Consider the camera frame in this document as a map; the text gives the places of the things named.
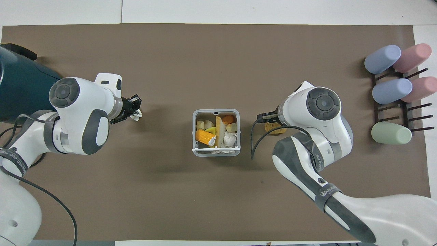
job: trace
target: gray band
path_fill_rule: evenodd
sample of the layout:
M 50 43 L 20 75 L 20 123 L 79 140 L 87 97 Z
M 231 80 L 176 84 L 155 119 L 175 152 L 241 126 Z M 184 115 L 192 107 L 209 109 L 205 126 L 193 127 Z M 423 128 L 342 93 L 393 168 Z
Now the gray band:
M 53 129 L 55 128 L 55 122 L 59 120 L 59 114 L 56 112 L 49 116 L 44 123 L 44 143 L 46 147 L 54 153 L 66 154 L 64 152 L 59 151 L 55 147 L 55 143 L 53 142 Z
M 12 151 L 10 149 L 1 149 L 0 156 L 14 163 L 18 170 L 20 170 L 22 176 L 29 169 L 23 158 L 15 151 Z
M 327 183 L 325 186 L 319 189 L 319 192 L 316 194 L 316 200 L 314 202 L 323 213 L 325 212 L 325 203 L 337 191 L 341 192 L 341 190 L 332 183 Z

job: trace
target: screw hole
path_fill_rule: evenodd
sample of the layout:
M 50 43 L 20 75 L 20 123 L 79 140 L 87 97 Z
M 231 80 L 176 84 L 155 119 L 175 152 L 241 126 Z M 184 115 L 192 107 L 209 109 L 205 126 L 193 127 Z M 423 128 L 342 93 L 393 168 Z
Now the screw hole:
M 15 220 L 10 220 L 9 221 L 9 225 L 12 226 L 12 227 L 17 227 L 18 223 Z

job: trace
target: white floor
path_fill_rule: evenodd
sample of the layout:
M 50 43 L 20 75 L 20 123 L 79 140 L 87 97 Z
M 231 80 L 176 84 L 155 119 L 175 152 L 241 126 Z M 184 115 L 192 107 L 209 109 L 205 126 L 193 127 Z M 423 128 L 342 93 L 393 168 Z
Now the white floor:
M 414 25 L 416 43 L 437 50 L 434 0 L 0 0 L 0 30 L 4 25 L 103 23 Z M 422 76 L 437 77 L 437 51 L 424 67 L 429 70 Z M 433 103 L 423 115 L 436 112 L 437 95 L 422 102 Z M 423 124 L 437 126 L 437 117 Z M 431 198 L 437 200 L 437 129 L 425 131 L 425 141 Z

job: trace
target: green cup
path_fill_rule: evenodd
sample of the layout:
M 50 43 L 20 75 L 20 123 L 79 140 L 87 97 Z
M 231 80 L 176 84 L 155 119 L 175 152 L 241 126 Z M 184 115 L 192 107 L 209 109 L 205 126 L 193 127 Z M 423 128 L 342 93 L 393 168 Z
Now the green cup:
M 406 144 L 411 140 L 411 131 L 398 124 L 378 122 L 372 127 L 372 138 L 381 144 Z

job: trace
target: white basket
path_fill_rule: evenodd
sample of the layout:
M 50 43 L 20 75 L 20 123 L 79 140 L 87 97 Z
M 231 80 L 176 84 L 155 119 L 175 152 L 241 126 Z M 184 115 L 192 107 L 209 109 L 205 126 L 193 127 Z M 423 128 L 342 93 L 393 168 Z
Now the white basket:
M 199 142 L 196 141 L 196 120 L 210 120 L 215 123 L 216 116 L 233 115 L 237 120 L 237 139 L 232 148 L 200 148 Z M 193 113 L 193 153 L 196 156 L 236 156 L 240 153 L 241 139 L 240 139 L 240 113 L 236 109 L 198 109 Z M 217 153 L 214 151 L 234 151 L 235 153 Z

